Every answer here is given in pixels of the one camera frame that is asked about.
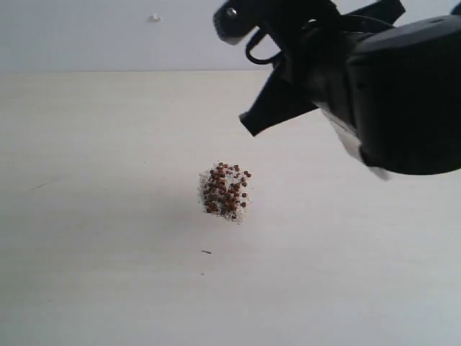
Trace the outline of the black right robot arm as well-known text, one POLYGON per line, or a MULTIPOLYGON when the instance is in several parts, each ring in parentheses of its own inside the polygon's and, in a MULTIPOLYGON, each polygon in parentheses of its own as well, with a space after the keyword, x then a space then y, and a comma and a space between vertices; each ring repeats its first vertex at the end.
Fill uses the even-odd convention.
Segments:
POLYGON ((252 135, 313 110, 378 175, 460 168, 460 8, 403 26, 399 1, 341 14, 331 1, 246 8, 280 52, 251 108, 252 135))

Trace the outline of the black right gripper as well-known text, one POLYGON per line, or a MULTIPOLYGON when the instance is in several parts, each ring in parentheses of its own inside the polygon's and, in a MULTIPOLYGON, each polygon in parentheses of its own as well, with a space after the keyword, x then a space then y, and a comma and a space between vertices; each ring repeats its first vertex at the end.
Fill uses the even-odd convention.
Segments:
POLYGON ((393 28, 405 11, 400 1, 376 1, 329 21, 265 22, 247 43, 247 58, 256 60, 251 49, 265 35, 279 52, 267 59, 273 71, 253 105, 240 116, 241 123, 256 136, 320 109, 355 130, 347 60, 358 43, 393 28))

